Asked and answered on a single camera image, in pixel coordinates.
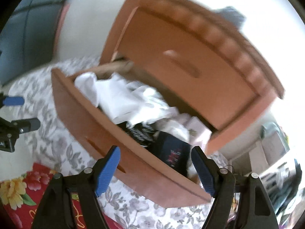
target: floral tablecloth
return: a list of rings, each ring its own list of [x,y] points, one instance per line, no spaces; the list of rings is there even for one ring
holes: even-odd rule
[[[12,85],[9,95],[21,95],[25,98],[23,106],[12,108],[14,117],[37,117],[42,123],[39,130],[25,134],[26,144],[35,162],[63,175],[77,174],[94,165],[95,160],[57,117],[51,88],[51,69],[57,67],[66,75],[71,75],[79,70],[97,66],[98,63],[98,57],[70,59],[42,67]],[[227,165],[226,159],[220,154],[211,158],[220,167]],[[107,216],[128,229],[200,229],[211,208],[211,203],[208,203],[164,209],[137,194],[115,177],[98,201]]]

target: blue gripper pad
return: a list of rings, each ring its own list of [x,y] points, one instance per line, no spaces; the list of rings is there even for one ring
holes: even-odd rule
[[[113,177],[114,172],[119,164],[120,158],[121,150],[119,147],[115,147],[111,156],[108,158],[106,164],[104,165],[100,175],[97,177],[97,184],[95,189],[95,194],[97,197],[100,197],[102,193],[106,192],[111,178]]]
[[[4,106],[21,106],[24,104],[24,98],[22,96],[7,96],[2,103]]]
[[[204,153],[202,152],[200,147],[194,147],[191,152],[191,158],[192,162],[194,164],[194,167],[198,173],[198,176],[200,178],[200,181],[204,187],[204,190],[209,193],[212,197],[215,196],[216,194],[216,189],[214,187],[214,177],[212,176],[209,168],[207,167],[205,160],[210,160],[208,159]]]

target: screw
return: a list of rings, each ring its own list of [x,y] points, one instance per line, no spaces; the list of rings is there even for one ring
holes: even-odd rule
[[[219,170],[219,172],[220,172],[221,174],[227,174],[227,173],[228,173],[228,170],[227,170],[226,168],[221,168],[221,169]]]
[[[86,169],[84,169],[84,173],[85,174],[89,174],[89,173],[91,173],[93,171],[93,169],[92,168],[86,168]]]
[[[53,176],[54,179],[59,179],[60,177],[61,177],[61,174],[60,174],[60,173],[56,173],[56,174]]]
[[[255,179],[258,178],[258,174],[254,173],[254,172],[251,173],[251,176],[252,176],[253,178],[255,178]]]

